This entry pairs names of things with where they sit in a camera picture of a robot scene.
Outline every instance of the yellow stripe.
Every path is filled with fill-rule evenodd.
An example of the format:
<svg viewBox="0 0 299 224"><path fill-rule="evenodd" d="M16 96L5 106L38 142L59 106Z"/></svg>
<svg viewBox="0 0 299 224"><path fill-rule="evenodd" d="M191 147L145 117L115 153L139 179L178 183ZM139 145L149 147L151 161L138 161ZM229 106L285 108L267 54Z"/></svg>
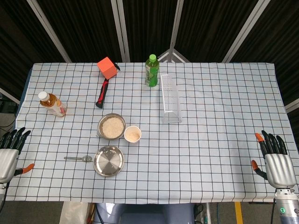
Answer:
<svg viewBox="0 0 299 224"><path fill-rule="evenodd" d="M237 224L243 224L242 210L241 210L240 202L235 202L235 218L237 220Z"/></svg>

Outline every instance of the bowl of rice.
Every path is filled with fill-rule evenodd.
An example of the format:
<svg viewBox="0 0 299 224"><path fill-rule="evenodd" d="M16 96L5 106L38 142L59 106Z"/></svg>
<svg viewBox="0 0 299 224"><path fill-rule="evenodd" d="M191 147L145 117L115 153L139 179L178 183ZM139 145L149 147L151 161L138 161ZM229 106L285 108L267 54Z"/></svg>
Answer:
<svg viewBox="0 0 299 224"><path fill-rule="evenodd" d="M107 140L119 139L125 133L126 122L117 113L109 113L102 117L98 124L99 135Z"/></svg>

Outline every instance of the orange cube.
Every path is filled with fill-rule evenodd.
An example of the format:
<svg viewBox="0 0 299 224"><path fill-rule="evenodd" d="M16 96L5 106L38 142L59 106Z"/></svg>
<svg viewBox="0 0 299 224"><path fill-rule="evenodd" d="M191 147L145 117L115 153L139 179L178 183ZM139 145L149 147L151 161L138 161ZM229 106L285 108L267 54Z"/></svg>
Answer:
<svg viewBox="0 0 299 224"><path fill-rule="evenodd" d="M105 57L103 60L99 61L97 66L106 79L110 79L117 73L116 67L108 57Z"/></svg>

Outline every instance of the clear plastic container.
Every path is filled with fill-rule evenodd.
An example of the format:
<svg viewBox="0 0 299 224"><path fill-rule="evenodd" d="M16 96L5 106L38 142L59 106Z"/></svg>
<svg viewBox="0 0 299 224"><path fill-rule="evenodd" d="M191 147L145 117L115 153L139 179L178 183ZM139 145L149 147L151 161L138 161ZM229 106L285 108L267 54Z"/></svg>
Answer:
<svg viewBox="0 0 299 224"><path fill-rule="evenodd" d="M162 118L163 123L180 123L182 119L180 117L181 110L179 108L178 89L173 82L171 76L168 74L160 76L164 116Z"/></svg>

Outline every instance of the orange fingertip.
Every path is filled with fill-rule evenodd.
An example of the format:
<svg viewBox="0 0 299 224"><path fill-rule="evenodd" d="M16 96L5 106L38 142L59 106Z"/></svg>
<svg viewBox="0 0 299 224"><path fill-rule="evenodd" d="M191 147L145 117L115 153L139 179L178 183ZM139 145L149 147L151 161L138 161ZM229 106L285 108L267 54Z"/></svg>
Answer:
<svg viewBox="0 0 299 224"><path fill-rule="evenodd" d="M258 142L264 141L262 136L259 133L256 133L256 139L257 139Z"/></svg>
<svg viewBox="0 0 299 224"><path fill-rule="evenodd" d="M29 172L30 170L32 170L34 167L34 163L31 163L29 166L23 168L23 174Z"/></svg>
<svg viewBox="0 0 299 224"><path fill-rule="evenodd" d="M251 166L254 171L258 169L257 163L254 160L251 161Z"/></svg>

